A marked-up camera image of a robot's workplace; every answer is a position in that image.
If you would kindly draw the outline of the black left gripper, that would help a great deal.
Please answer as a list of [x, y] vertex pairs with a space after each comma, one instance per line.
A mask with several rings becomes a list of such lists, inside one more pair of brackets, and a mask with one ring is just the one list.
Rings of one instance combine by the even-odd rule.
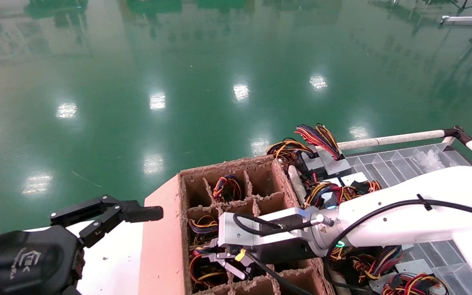
[[84, 246], [62, 226], [0, 234], [0, 295], [77, 295]]

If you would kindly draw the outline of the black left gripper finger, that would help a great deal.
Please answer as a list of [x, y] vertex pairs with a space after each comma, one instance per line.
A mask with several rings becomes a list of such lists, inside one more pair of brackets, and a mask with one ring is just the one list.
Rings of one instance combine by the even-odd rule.
[[94, 220], [79, 233], [82, 245], [90, 248], [122, 222], [155, 222], [163, 217], [161, 206], [145, 207], [136, 200], [117, 200], [103, 195], [51, 213], [50, 225], [68, 227]]

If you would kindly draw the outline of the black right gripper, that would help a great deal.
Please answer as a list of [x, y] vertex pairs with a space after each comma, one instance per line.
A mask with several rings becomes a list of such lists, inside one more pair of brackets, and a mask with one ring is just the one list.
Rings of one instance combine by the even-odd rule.
[[[315, 259], [319, 256], [313, 252], [308, 241], [304, 239], [259, 239], [253, 246], [242, 246], [249, 250], [260, 262], [264, 264], [294, 263], [300, 260]], [[241, 247], [230, 245], [228, 247], [204, 246], [200, 247], [200, 256], [211, 263], [218, 263], [226, 271], [232, 273], [240, 280], [254, 278], [256, 263], [249, 258], [236, 260]]]

